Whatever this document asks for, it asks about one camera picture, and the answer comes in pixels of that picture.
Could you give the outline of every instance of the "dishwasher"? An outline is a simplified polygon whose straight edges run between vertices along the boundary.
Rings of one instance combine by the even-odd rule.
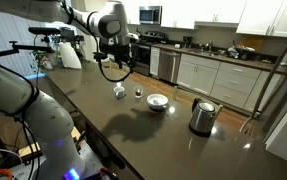
[[[180,61],[181,53],[161,50],[158,72],[159,78],[172,83],[176,83]]]

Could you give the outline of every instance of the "table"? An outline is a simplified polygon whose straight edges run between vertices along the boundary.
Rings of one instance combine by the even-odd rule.
[[[102,140],[141,179],[287,179],[287,161],[265,150],[262,142],[215,122],[210,138],[188,129],[191,108],[172,100],[170,112],[149,109],[144,90],[136,99],[127,79],[126,96],[114,97],[115,83],[101,75],[97,64],[83,70],[45,71],[48,78],[82,113]],[[107,70],[112,78],[120,76]]]

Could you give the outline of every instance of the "microwave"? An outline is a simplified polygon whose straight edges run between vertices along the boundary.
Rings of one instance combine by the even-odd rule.
[[[141,24],[161,24],[162,6],[140,6]]]

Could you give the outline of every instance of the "cutting board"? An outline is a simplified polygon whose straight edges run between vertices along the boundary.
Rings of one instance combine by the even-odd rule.
[[[255,49],[255,52],[261,52],[264,41],[265,36],[242,34],[238,45],[251,47]]]

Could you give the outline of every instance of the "kitchen sink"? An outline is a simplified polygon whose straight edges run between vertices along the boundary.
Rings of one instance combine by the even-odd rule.
[[[218,56],[219,53],[217,52],[208,52],[208,51],[201,51],[201,50],[189,50],[189,53],[200,54],[204,56]]]

